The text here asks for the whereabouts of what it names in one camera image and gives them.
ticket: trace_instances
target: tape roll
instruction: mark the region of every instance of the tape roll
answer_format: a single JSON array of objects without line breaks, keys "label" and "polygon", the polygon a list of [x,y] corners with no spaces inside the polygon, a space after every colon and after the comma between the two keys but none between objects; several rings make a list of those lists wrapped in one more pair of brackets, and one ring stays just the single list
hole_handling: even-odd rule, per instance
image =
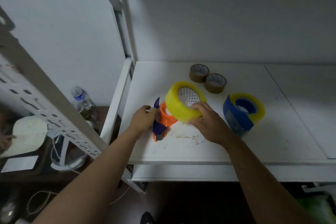
[{"label": "tape roll", "polygon": [[190,106],[197,102],[207,102],[202,91],[190,82],[176,82],[166,95],[166,107],[171,115],[181,122],[188,122],[202,114]]},{"label": "tape roll", "polygon": [[190,67],[189,78],[193,82],[202,83],[205,82],[210,70],[207,66],[202,64],[195,64]]},{"label": "tape roll", "polygon": [[243,137],[265,116],[265,107],[250,94],[234,93],[225,100],[223,113],[233,132]]},{"label": "tape roll", "polygon": [[213,94],[219,94],[223,92],[226,86],[227,80],[221,74],[211,73],[207,76],[204,84],[204,88]]}]

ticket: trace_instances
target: white paper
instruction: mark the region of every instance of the white paper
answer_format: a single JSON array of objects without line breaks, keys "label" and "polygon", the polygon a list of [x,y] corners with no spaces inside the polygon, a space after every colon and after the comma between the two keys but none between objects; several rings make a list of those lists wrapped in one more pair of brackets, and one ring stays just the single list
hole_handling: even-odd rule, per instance
[{"label": "white paper", "polygon": [[10,157],[36,151],[44,142],[48,133],[47,124],[37,116],[19,119],[13,127],[12,145],[0,155],[0,158]]},{"label": "white paper", "polygon": [[3,166],[1,173],[33,169],[38,157],[39,156],[9,158]]}]

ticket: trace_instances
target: shoe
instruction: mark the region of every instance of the shoe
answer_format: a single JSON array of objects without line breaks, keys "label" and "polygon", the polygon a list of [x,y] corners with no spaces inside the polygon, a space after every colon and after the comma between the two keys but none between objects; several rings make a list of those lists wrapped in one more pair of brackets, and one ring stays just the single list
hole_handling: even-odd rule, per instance
[{"label": "shoe", "polygon": [[145,212],[141,217],[140,224],[156,224],[156,222],[149,212]]}]

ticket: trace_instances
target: bottle label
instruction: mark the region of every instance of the bottle label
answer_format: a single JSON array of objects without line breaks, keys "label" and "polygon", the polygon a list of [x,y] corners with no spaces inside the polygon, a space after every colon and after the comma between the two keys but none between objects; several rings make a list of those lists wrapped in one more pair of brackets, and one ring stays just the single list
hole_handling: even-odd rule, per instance
[{"label": "bottle label", "polygon": [[80,94],[79,96],[73,97],[74,99],[76,99],[77,101],[82,101],[84,99],[85,95],[84,93]]}]

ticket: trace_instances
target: blue tape roll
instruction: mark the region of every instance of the blue tape roll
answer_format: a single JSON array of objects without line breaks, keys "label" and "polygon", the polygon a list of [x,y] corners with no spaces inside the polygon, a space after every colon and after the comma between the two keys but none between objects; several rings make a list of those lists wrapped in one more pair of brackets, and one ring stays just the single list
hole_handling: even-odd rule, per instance
[{"label": "blue tape roll", "polygon": [[223,104],[223,113],[233,132],[239,137],[243,137],[255,123],[264,117],[265,108],[254,96],[235,93],[226,98]]}]

